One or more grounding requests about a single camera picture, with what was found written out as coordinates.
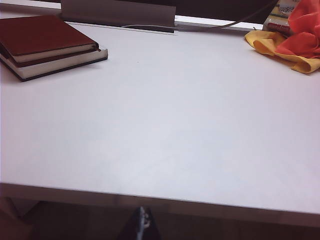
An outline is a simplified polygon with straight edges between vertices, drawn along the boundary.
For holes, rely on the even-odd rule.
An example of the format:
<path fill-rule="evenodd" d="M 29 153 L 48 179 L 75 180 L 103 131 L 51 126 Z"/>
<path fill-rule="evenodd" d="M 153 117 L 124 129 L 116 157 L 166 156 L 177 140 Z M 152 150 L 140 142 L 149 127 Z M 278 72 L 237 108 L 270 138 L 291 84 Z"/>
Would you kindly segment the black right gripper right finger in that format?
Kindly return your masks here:
<path fill-rule="evenodd" d="M 158 230 L 155 218 L 149 208 L 138 208 L 138 240 L 161 240 L 161 234 Z"/>

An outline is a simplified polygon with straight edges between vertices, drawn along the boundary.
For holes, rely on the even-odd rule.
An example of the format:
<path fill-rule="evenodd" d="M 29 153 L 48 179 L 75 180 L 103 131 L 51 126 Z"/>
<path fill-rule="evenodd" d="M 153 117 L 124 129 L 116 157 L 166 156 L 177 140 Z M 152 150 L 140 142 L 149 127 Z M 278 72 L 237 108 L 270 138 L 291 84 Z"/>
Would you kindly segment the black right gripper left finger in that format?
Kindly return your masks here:
<path fill-rule="evenodd" d="M 117 240 L 143 239 L 143 207 L 138 207 L 118 234 Z"/>

